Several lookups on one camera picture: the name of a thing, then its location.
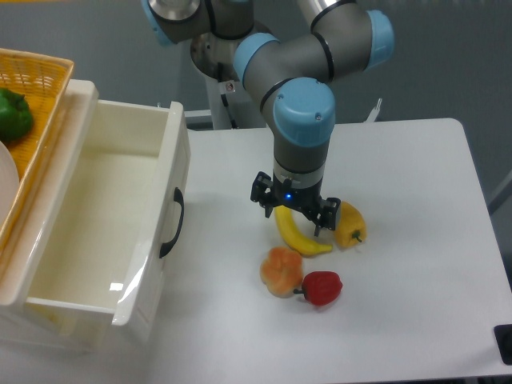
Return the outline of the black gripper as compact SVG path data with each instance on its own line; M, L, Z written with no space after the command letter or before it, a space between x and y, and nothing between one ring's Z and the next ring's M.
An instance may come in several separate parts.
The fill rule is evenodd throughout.
M294 173L277 168L272 177L259 171L252 183L250 200L264 209L265 218L269 218L278 206L302 213L315 225L315 237L322 229L335 231L341 217L342 201L321 197L324 170L321 166L309 173Z

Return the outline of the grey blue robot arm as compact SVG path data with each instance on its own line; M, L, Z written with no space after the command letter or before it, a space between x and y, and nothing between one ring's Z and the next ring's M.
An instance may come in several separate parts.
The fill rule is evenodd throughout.
M338 198L321 186L336 101L330 83L374 68L394 52L394 30L379 10L355 1L301 1L306 35L281 42L257 28L252 1L144 1L158 39L204 41L203 73L235 80L274 136L274 170L259 173L250 198L266 214L278 206L302 213L317 230L334 230Z

